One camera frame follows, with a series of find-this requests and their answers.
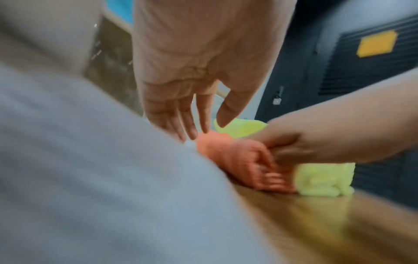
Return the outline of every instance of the yellow sign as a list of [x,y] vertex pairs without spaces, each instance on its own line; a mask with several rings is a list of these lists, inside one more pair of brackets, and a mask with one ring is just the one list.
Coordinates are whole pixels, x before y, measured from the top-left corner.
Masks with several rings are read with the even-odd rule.
[[395,45],[398,33],[388,30],[361,38],[357,49],[360,58],[390,53]]

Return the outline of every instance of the wooden surface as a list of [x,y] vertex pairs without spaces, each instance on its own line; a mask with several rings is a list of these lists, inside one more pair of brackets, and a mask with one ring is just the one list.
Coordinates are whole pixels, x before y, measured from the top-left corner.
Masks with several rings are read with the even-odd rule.
[[302,197],[235,186],[287,263],[418,263],[418,213],[357,191]]

